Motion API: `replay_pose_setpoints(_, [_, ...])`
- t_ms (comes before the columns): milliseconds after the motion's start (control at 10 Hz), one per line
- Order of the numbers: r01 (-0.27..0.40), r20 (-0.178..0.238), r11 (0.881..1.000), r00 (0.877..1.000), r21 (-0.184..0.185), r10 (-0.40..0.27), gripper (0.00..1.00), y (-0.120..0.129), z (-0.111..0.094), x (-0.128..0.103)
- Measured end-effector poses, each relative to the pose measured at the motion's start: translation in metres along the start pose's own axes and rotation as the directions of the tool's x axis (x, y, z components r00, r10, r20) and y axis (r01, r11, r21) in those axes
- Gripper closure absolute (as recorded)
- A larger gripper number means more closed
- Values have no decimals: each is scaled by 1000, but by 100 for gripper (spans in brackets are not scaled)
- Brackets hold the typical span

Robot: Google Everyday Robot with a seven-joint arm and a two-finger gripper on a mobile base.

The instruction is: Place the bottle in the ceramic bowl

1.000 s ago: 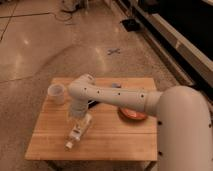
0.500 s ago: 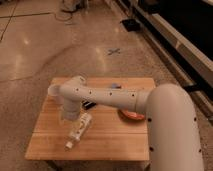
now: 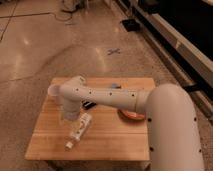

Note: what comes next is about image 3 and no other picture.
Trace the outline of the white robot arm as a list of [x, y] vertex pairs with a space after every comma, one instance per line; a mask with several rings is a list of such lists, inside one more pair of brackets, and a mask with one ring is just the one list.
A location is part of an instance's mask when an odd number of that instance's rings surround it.
[[65, 116], [80, 113], [83, 100], [144, 114], [151, 171], [205, 171], [198, 122], [189, 94], [175, 84], [152, 90], [92, 88], [76, 76], [59, 88]]

